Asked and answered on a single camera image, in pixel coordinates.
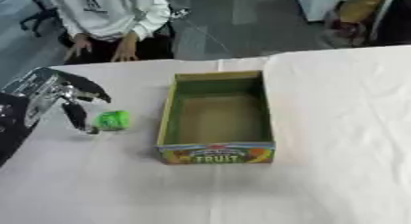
white cabinet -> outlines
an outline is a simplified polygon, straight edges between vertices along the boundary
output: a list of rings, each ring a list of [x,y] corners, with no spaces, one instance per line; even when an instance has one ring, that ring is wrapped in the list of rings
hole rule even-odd
[[[322,21],[325,14],[341,0],[298,0],[309,22]]]

gray floor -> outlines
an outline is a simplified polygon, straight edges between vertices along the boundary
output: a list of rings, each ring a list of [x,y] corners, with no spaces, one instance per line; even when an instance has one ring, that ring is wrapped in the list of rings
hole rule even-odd
[[[193,13],[176,21],[177,59],[213,60],[318,50],[320,25],[307,25],[292,0],[171,0]],[[61,64],[61,30],[52,22],[42,38],[20,30],[18,21],[37,11],[30,0],[0,2],[0,86],[39,66]]]

dark fabric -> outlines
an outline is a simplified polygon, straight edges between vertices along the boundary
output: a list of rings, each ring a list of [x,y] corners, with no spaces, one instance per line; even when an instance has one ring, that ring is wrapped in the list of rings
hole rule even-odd
[[[378,30],[375,45],[411,44],[411,0],[394,0]]]
[[[65,64],[110,62],[121,40],[107,42],[90,39],[90,41],[93,48],[91,53],[87,50],[82,50],[80,57],[73,55]],[[73,45],[67,34],[60,37],[60,42],[67,48]],[[172,38],[165,35],[156,35],[154,38],[144,39],[142,42],[136,44],[136,56],[139,57],[140,60],[173,59]]]

open box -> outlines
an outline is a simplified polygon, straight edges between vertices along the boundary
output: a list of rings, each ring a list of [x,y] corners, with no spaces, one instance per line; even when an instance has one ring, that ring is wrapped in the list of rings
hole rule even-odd
[[[176,74],[157,147],[170,164],[272,162],[262,72]]]

black pants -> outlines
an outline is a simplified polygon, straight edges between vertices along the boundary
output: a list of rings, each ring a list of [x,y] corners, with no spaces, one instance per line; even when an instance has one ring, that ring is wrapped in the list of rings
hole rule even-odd
[[[97,39],[89,39],[92,43],[92,52],[86,49],[82,50],[79,57],[73,56],[64,64],[87,64],[87,63],[102,63],[110,62],[113,58],[117,46],[121,40],[114,42],[101,41]],[[67,48],[72,47],[67,34],[63,34],[60,38],[61,43]],[[136,44],[136,56],[139,60],[158,60],[158,59],[173,59],[172,39],[168,36],[156,35],[154,38],[146,38],[142,42]]]

